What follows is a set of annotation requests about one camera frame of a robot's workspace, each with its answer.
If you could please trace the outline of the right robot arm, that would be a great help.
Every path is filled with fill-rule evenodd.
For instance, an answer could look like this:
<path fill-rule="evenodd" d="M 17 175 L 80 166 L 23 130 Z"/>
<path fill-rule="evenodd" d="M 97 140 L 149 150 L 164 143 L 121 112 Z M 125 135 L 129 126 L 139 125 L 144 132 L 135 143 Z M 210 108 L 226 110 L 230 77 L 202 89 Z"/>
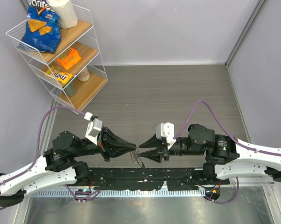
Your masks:
<path fill-rule="evenodd" d="M 208 184 L 235 177 L 272 177 L 281 182 L 281 147 L 255 145 L 233 136 L 216 134 L 200 124 L 188 127 L 187 137 L 173 138 L 172 123 L 162 123 L 139 145 L 140 157 L 161 163 L 170 156 L 205 156 L 202 179 Z"/>

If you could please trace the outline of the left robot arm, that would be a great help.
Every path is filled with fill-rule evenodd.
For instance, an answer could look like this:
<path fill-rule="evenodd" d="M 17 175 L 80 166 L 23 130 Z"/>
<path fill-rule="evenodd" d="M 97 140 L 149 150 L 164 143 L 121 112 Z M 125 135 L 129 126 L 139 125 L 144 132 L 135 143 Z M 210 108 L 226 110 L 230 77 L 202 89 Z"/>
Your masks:
<path fill-rule="evenodd" d="M 116 136 L 104 127 L 95 137 L 84 139 L 71 132 L 61 132 L 53 140 L 53 147 L 34 162 L 10 174 L 0 173 L 0 207 L 17 205 L 24 198 L 43 189 L 90 183 L 87 163 L 76 157 L 100 154 L 105 161 L 135 151 L 137 146 Z"/>

